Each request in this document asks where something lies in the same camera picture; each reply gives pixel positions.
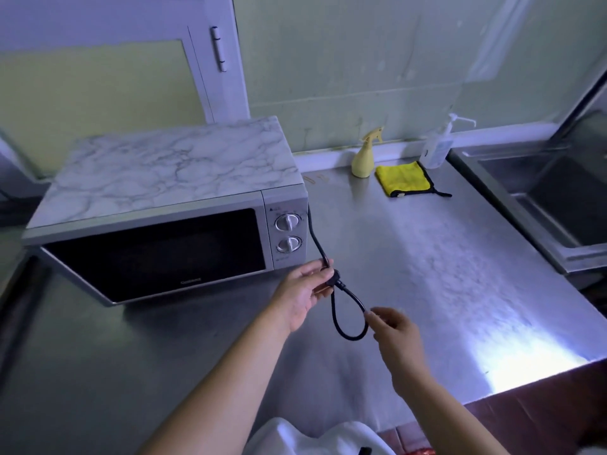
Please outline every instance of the yellow spray bottle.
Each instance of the yellow spray bottle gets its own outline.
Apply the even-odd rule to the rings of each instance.
[[[372,130],[362,138],[362,148],[356,153],[352,160],[352,173],[356,177],[365,178],[371,175],[375,162],[373,161],[373,141],[375,139],[383,142],[381,132],[383,126]]]

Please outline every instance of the stainless steel sink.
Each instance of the stainless steel sink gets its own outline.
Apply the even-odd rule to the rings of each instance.
[[[570,144],[539,143],[449,155],[562,273],[607,266],[607,178],[579,158]]]

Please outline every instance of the power level knob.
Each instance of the power level knob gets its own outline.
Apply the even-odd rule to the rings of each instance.
[[[276,219],[274,225],[276,225],[276,228],[280,231],[289,232],[299,225],[299,215],[283,214]]]
[[[280,243],[278,243],[276,249],[278,250],[278,252],[291,253],[298,250],[301,245],[301,239],[296,236],[289,236],[288,238],[285,238]]]

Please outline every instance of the microfiber towel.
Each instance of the microfiber towel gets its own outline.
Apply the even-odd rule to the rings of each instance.
[[[375,175],[390,198],[398,198],[419,193],[436,193],[450,198],[450,193],[443,193],[434,188],[426,169],[417,161],[398,166],[378,166]]]

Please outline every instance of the left hand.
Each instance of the left hand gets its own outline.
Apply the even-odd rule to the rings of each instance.
[[[329,264],[333,264],[333,259],[329,259]],[[319,259],[294,269],[270,299],[269,308],[281,313],[290,332],[301,327],[310,308],[321,298],[333,293],[333,288],[324,284],[333,276],[333,268],[321,270],[322,266],[322,259]]]

